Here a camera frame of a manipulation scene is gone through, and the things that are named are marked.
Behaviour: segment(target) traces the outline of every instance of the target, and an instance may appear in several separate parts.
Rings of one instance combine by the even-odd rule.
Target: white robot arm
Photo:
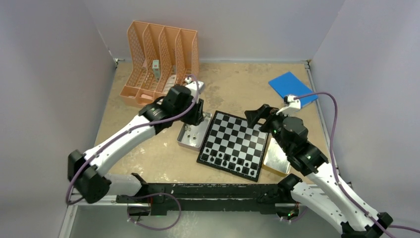
[[[325,155],[308,142],[308,129],[303,121],[290,117],[301,108],[299,99],[288,96],[284,100],[286,106],[281,109],[264,104],[258,110],[245,111],[248,124],[253,126],[258,120],[265,119],[260,130],[271,133],[292,167],[313,181],[327,197],[315,192],[293,174],[279,183],[281,189],[327,220],[344,238],[380,237],[383,231],[376,223],[387,228],[392,218],[366,204],[339,175],[334,174],[335,168]]]
[[[193,126],[203,121],[204,102],[198,95],[204,83],[190,78],[185,81],[186,86],[176,85],[165,97],[144,106],[125,127],[103,143],[83,154],[78,150],[70,153],[67,172],[70,187],[66,195],[69,205],[77,202],[69,201],[73,186],[88,203],[95,203],[105,195],[135,195],[141,189],[141,182],[134,176],[107,172],[134,147],[172,126],[175,120]]]

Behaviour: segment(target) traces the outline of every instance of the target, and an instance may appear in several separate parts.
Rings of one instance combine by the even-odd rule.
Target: blue tablet
[[[291,72],[287,72],[268,83],[282,98],[290,94],[302,96],[308,93],[313,93],[311,89],[303,84]],[[318,95],[301,98],[302,108],[316,99],[318,99]]]

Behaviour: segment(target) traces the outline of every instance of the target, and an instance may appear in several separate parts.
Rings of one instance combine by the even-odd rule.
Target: small box
[[[287,156],[274,138],[270,140],[267,153],[262,162],[262,168],[282,177],[290,173],[290,163],[287,161]]]
[[[152,70],[153,70],[153,74],[155,75],[156,80],[159,80],[160,79],[160,64],[159,64],[158,59],[153,61]]]
[[[203,112],[203,116],[204,121],[198,126],[187,125],[184,123],[178,135],[178,145],[200,151],[204,137],[209,129],[212,114]]]

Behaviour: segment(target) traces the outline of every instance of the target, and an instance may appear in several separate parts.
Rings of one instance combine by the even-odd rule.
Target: wooden table
[[[128,124],[139,111],[138,108],[126,106],[119,97],[131,70],[130,62],[118,65],[96,144]],[[244,118],[245,110],[255,110],[264,103],[281,108],[283,100],[269,86],[268,81],[289,71],[311,87],[303,64],[202,63],[199,80],[206,84],[206,89],[200,96],[204,99],[204,111],[214,114],[219,110]],[[315,103],[304,107],[295,116],[301,118],[308,128],[309,141],[328,155]],[[175,122],[172,127],[138,145],[109,172],[138,173],[148,182],[254,183],[198,164],[198,152],[180,147],[176,141],[181,126],[180,121]],[[293,169],[291,172],[300,175]],[[280,176],[262,169],[258,183],[278,183],[281,179]]]

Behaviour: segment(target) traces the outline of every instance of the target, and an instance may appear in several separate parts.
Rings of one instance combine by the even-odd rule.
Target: black and white chessboard
[[[197,162],[257,182],[268,134],[261,124],[216,111],[204,138]]]

